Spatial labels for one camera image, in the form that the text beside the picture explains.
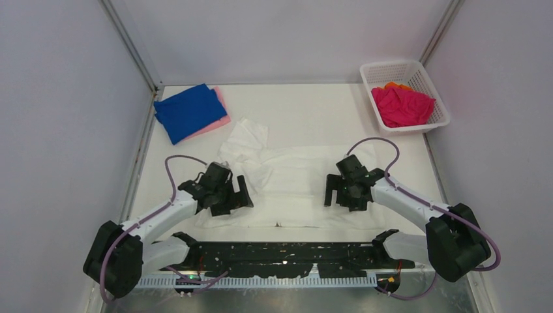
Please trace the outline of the white t shirt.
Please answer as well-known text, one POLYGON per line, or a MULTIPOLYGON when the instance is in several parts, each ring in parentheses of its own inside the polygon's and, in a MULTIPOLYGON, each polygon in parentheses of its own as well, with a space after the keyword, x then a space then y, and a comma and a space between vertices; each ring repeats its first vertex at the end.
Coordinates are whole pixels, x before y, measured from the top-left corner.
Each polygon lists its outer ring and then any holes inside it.
POLYGON ((241 119, 220 146, 218 157, 235 175, 243 175, 253 207, 215 216, 202 211, 199 228, 333 228, 377 230, 386 225, 382 209, 368 204, 351 212, 333 203, 323 204, 328 174, 338 174, 337 162, 346 145, 319 145, 270 149, 269 129, 250 119, 241 119))

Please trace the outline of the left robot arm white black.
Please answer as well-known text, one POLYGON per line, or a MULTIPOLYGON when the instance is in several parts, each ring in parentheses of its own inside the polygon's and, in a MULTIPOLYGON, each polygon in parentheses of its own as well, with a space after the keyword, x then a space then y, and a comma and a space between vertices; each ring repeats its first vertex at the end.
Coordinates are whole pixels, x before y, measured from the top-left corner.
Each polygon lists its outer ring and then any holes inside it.
POLYGON ((143 215, 117 224, 111 220, 99 227, 83 264, 83 273, 100 285, 101 294, 120 299, 129 294, 145 275, 169 265, 194 269, 200 253, 190 240, 174 234, 159 237, 178 223, 209 210, 212 216, 228 215, 253 207, 244 175, 235 176, 218 162, 207 165, 195 179, 175 184, 166 203, 143 215))

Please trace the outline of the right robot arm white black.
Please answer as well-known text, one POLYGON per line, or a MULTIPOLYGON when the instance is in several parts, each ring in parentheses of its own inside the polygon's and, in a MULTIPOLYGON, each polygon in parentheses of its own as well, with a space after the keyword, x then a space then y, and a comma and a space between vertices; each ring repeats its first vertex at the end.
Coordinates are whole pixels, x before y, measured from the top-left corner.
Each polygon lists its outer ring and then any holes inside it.
POLYGON ((325 179, 324 205, 337 204, 351 212, 376 203, 403 216, 422 235, 389 230, 375 238, 372 259, 380 267, 397 260, 431 266, 448 282, 481 268, 492 255, 490 240, 473 211, 463 203, 436 203, 402 186, 387 170, 368 170, 355 155, 337 163, 338 173, 325 179))

